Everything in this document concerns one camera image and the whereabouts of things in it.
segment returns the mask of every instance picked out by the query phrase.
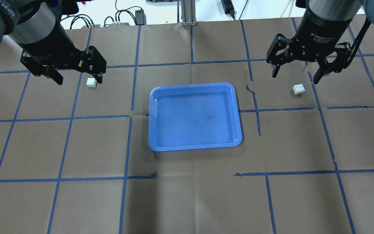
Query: metal bracket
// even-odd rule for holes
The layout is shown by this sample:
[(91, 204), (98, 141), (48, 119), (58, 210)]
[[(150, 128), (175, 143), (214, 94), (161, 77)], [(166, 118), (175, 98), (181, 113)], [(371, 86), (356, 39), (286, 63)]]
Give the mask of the metal bracket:
[(181, 0), (181, 25), (196, 26), (196, 0)]

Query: small white block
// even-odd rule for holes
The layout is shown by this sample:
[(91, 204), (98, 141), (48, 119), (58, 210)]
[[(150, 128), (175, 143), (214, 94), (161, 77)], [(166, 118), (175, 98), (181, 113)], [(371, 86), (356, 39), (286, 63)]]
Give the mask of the small white block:
[(98, 82), (95, 80), (95, 78), (88, 78), (87, 79), (86, 85), (88, 87), (96, 87), (97, 84), (98, 84)]
[(292, 87), (294, 90), (295, 95), (301, 94), (305, 92), (304, 86), (302, 84), (297, 84)]

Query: black strap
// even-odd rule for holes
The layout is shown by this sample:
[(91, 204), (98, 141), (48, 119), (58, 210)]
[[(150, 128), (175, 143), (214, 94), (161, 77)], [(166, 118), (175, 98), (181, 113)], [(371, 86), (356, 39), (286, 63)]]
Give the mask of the black strap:
[(0, 0), (0, 12), (4, 17), (6, 29), (4, 34), (10, 34), (19, 20), (19, 11), (11, 0)]

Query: white background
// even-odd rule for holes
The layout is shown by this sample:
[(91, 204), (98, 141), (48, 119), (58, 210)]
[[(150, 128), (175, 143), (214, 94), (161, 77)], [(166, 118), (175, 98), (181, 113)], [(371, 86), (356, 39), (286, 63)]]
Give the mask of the white background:
[[(236, 18), (239, 18), (246, 0), (232, 0), (233, 6), (237, 12)], [(86, 2), (86, 5), (79, 5), (79, 14), (89, 15), (95, 24), (104, 25), (107, 16), (115, 18), (115, 0), (92, 0)], [(157, 2), (150, 3), (145, 0), (118, 0), (118, 9), (127, 9), (131, 6), (140, 6), (144, 9), (147, 16), (147, 24), (170, 24), (177, 22), (177, 1), (175, 2)], [(297, 8), (293, 0), (249, 0), (242, 19), (265, 19), (280, 17), (301, 17), (305, 9)], [(127, 13), (121, 14), (121, 22), (129, 22), (134, 25), (132, 18)], [(232, 20), (230, 15), (225, 15), (221, 0), (196, 0), (196, 19), (197, 21), (223, 21)], [(65, 19), (61, 22), (65, 29), (70, 28), (71, 19)], [(85, 26), (82, 19), (73, 24), (73, 28)]]

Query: blue rectangular container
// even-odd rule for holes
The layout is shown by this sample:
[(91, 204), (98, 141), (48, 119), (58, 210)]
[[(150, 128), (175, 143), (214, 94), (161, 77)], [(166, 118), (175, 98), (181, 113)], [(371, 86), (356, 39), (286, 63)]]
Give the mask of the blue rectangular container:
[(230, 83), (151, 91), (148, 143), (154, 151), (233, 147), (241, 141), (236, 92)]

